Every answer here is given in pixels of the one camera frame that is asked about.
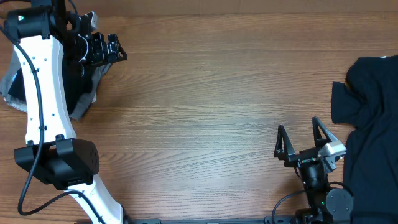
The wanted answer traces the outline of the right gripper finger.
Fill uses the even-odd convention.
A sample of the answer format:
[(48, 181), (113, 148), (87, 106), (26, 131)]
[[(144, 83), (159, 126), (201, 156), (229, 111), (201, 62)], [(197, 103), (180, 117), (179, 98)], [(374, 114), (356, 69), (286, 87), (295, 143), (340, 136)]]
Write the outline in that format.
[(278, 126), (277, 141), (274, 149), (274, 157), (278, 160), (289, 161), (295, 155), (294, 148), (283, 125)]
[(315, 147), (323, 147), (326, 143), (338, 141), (338, 138), (322, 123), (319, 117), (312, 118)]

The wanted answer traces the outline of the black polo shirt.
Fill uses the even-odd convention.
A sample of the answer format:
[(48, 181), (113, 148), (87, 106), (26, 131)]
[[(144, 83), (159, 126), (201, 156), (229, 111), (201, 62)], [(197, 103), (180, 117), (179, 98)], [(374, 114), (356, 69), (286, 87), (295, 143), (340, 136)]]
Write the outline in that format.
[(84, 69), (84, 71), (78, 72), (76, 75), (73, 75), (70, 73), (68, 67), (64, 67), (63, 81), (66, 80), (67, 83), (69, 83), (70, 86), (72, 86), (72, 91), (74, 92), (74, 95), (77, 95), (78, 93), (89, 92), (92, 89), (92, 87), (88, 88), (88, 84), (91, 83), (90, 72), (93, 71), (90, 71), (89, 69), (86, 68)]

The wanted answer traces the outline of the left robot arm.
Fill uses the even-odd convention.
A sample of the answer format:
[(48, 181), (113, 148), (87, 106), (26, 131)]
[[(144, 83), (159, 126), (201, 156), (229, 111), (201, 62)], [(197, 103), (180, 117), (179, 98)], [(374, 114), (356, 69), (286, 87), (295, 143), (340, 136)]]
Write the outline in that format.
[(96, 30), (97, 20), (64, 1), (31, 1), (7, 13), (1, 32), (19, 59), (28, 118), (26, 145), (14, 158), (30, 179), (73, 197), (92, 223), (131, 223), (100, 178), (95, 144), (78, 139), (70, 121), (94, 71), (127, 59), (116, 34)]

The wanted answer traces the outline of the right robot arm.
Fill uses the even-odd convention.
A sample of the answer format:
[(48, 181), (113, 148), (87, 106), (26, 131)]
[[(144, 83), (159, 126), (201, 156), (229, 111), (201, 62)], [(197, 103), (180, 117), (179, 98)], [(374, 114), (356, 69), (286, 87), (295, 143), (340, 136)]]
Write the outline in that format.
[(286, 195), (274, 206), (271, 222), (277, 223), (276, 210), (282, 202), (305, 194), (308, 208), (290, 217), (290, 223), (351, 223), (354, 193), (342, 182), (330, 182), (328, 174), (346, 155), (345, 145), (316, 116), (312, 118), (314, 147), (295, 152), (283, 125), (278, 126), (274, 157), (291, 167), (303, 183), (303, 189)]

